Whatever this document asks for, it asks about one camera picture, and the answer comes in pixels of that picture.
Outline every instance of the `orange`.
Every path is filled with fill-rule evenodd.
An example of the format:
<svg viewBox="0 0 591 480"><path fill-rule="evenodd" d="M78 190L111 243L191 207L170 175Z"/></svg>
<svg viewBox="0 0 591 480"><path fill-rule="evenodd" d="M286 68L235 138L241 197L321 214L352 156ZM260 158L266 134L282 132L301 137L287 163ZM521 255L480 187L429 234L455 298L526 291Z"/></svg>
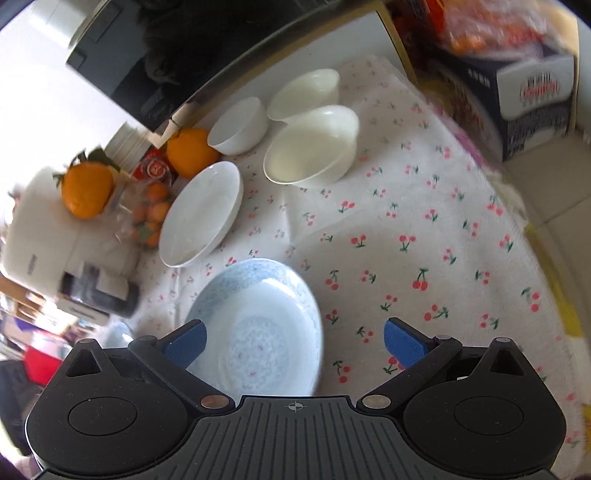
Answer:
<svg viewBox="0 0 591 480"><path fill-rule="evenodd" d="M146 240L146 245L148 245L148 247L156 248L158 246L159 241L160 241L160 232L154 232Z"/></svg>
<svg viewBox="0 0 591 480"><path fill-rule="evenodd" d="M136 205L132 212L132 216L134 218L134 224L145 222L146 217L148 216L148 206L143 203Z"/></svg>
<svg viewBox="0 0 591 480"><path fill-rule="evenodd" d="M110 168L94 161L70 165L64 174L56 174L61 199L77 218L88 220L100 214L115 188Z"/></svg>
<svg viewBox="0 0 591 480"><path fill-rule="evenodd" d="M145 227L147 229L149 229L152 233L158 233L160 230L162 230L162 224L161 223L146 222L145 223Z"/></svg>
<svg viewBox="0 0 591 480"><path fill-rule="evenodd" d="M170 210L170 202L161 202L151 205L148 208L148 221L163 223L166 218L166 214Z"/></svg>
<svg viewBox="0 0 591 480"><path fill-rule="evenodd" d="M207 131L199 128L185 128L173 134L168 140L166 155L178 174L188 180L220 157L219 152L207 144Z"/></svg>
<svg viewBox="0 0 591 480"><path fill-rule="evenodd" d="M146 189L146 198L150 203L163 202L168 198L168 188L163 183L154 182Z"/></svg>

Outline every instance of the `tablecloth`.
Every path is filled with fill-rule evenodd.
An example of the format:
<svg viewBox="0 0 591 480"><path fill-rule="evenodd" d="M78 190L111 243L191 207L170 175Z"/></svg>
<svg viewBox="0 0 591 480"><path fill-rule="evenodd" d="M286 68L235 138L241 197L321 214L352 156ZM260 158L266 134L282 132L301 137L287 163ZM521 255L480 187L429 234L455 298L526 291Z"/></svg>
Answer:
<svg viewBox="0 0 591 480"><path fill-rule="evenodd" d="M318 395L355 401L400 371L381 338L390 316L465 345L511 337L564 411L567 439L554 472L570 475L584 446L573 365L527 240L470 154L386 60L368 57L339 72L341 102L361 121L347 175L320 190L272 184L262 161L282 128L273 125L259 146L229 159L243 175L244 199L223 243L183 270L144 255L135 334L168 333L227 266L279 260L307 281L322 312Z"/></svg>

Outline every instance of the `table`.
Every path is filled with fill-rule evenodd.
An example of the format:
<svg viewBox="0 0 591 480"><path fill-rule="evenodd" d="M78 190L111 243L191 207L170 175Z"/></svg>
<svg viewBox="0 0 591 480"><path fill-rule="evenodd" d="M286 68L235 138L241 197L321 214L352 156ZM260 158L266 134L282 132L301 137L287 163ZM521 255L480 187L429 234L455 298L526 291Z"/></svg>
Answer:
<svg viewBox="0 0 591 480"><path fill-rule="evenodd" d="M244 199L223 243L183 270L165 267L156 252L141 260L135 334L168 333L227 266L279 260L306 280L323 316L318 395L355 401L400 371L382 341L390 316L465 345L511 337L564 411L567 442L554 472L571 474L584 447L574 367L521 229L473 158L387 61L360 59L340 74L341 101L361 121L348 174L321 190L272 184L262 160L282 128L274 125L259 146L230 159L243 175Z"/></svg>

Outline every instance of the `blue patterned plate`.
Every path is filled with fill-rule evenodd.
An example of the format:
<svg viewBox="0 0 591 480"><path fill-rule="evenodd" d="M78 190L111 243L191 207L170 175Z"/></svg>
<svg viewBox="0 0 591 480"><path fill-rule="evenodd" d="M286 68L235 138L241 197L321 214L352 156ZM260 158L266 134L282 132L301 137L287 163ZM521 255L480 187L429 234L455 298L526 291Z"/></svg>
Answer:
<svg viewBox="0 0 591 480"><path fill-rule="evenodd" d="M312 395L322 323L306 282L290 267L252 258L233 264L199 294L187 321L207 327L207 345L187 370L230 395Z"/></svg>

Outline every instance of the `box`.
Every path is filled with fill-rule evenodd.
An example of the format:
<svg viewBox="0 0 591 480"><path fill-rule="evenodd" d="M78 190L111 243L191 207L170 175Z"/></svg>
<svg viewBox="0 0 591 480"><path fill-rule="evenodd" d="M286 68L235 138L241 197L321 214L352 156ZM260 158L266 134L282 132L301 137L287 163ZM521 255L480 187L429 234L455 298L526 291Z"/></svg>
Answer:
<svg viewBox="0 0 591 480"><path fill-rule="evenodd" d="M454 119L499 161L565 135L573 110L574 56L535 43L527 51L459 57L429 47L451 90Z"/></svg>

